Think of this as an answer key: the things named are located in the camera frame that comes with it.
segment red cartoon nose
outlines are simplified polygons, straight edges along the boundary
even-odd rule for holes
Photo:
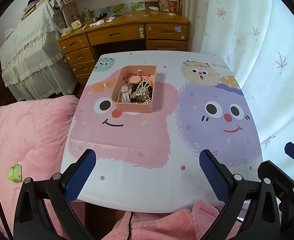
[[[111,115],[113,118],[118,118],[122,115],[122,111],[115,109],[114,111],[112,111]]]
[[[232,118],[230,114],[224,114],[224,118],[227,122],[231,122]]]

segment pink blanket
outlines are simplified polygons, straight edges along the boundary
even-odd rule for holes
[[[44,180],[59,172],[78,101],[63,96],[0,107],[0,201],[11,231],[22,183],[9,181],[7,172],[15,163],[22,166],[22,179]],[[51,204],[46,205],[57,233],[65,237]],[[84,223],[84,203],[73,208]],[[4,232],[1,220],[0,228]]]
[[[218,210],[203,200],[192,211],[181,209],[173,214],[134,213],[131,220],[131,240],[198,240],[218,216]],[[114,229],[102,240],[126,240],[130,212],[126,212]],[[236,222],[228,238],[234,237],[240,223]]]

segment pink cushion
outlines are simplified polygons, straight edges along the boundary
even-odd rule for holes
[[[22,179],[44,180],[59,172],[78,102],[70,95],[0,107],[0,201],[11,231],[22,182],[8,180],[7,172],[15,163],[22,166]],[[57,233],[65,236],[51,204],[46,205]],[[84,223],[84,203],[73,207]],[[1,220],[0,227],[4,232]]]

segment plastic box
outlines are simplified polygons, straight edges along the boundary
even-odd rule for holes
[[[122,112],[134,112],[134,113],[150,113],[152,111],[153,105],[154,105],[154,93],[156,90],[156,72],[157,68],[156,66],[126,66],[123,67],[120,70],[119,76],[117,78],[116,84],[114,85],[114,89],[111,94],[111,100],[114,103],[117,110]],[[126,77],[129,74],[140,74],[142,77],[146,77],[148,75],[148,78],[153,84],[153,90],[152,90],[152,99],[149,104],[132,104],[132,103],[117,103],[117,96],[119,93],[119,90],[122,86],[126,85]]]

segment purple cartoon monster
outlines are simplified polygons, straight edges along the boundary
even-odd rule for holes
[[[261,156],[254,120],[239,90],[186,83],[179,92],[177,124],[195,156],[209,149],[227,167]]]

